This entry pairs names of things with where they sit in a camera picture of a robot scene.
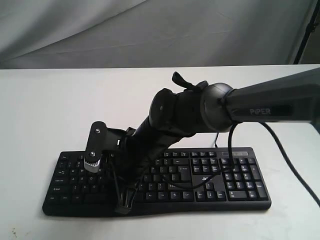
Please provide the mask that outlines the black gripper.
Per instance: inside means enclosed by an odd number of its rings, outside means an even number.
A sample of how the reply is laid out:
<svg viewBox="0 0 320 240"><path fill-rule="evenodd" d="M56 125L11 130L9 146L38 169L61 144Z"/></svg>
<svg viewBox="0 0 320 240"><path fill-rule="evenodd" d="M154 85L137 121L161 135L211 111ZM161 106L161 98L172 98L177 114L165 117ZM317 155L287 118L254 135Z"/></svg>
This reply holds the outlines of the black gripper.
<svg viewBox="0 0 320 240"><path fill-rule="evenodd" d="M178 134L151 126L140 126L133 134L124 137L121 152L110 162L117 196L116 213L127 215L132 211L139 192L139 180L149 163L153 164L159 155L181 139Z"/></svg>

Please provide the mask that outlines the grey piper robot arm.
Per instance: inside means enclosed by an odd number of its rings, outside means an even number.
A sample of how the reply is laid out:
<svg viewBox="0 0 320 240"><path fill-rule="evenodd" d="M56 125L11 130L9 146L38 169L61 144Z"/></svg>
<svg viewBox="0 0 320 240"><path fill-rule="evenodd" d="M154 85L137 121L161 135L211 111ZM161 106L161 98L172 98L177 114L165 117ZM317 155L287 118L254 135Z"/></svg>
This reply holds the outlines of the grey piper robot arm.
<svg viewBox="0 0 320 240"><path fill-rule="evenodd" d="M320 122L320 71L315 68L252 86L234 89L225 83L192 84L175 72L172 81L183 87L173 93L162 89L152 100L149 114L138 129L115 130L119 138L109 150L114 176L118 214L149 215L187 211L264 210L269 196L261 179L253 189L232 191L222 179L234 168L228 152L224 167L210 170L198 184L180 184L175 190L163 188L142 194L139 185L148 168L160 155L183 138L198 133L233 134L237 125L257 122Z"/></svg>

